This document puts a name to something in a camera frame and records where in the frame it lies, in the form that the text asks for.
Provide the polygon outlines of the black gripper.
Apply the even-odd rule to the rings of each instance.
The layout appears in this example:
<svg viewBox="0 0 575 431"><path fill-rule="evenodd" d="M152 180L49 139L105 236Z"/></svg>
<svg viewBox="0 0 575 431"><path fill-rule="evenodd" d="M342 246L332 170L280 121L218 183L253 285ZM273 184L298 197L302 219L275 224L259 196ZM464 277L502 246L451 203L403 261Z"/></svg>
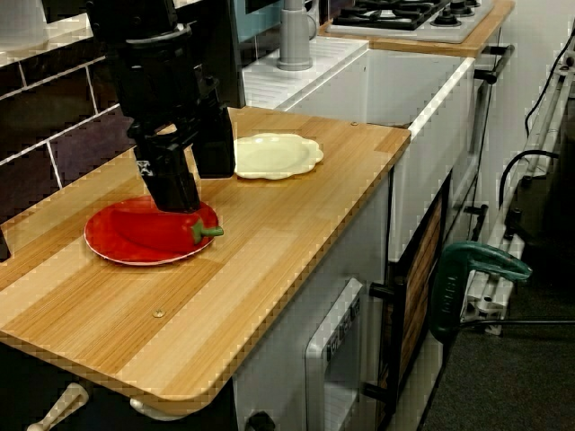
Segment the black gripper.
<svg viewBox="0 0 575 431"><path fill-rule="evenodd" d="M228 110L217 96L218 81L204 75L188 26L164 29L112 27L105 55L122 113L132 119L127 135L137 140L138 172L156 207L164 212L194 212L199 194L182 145L154 139L173 125L170 136L194 140L200 178L234 175L234 135Z"/></svg>

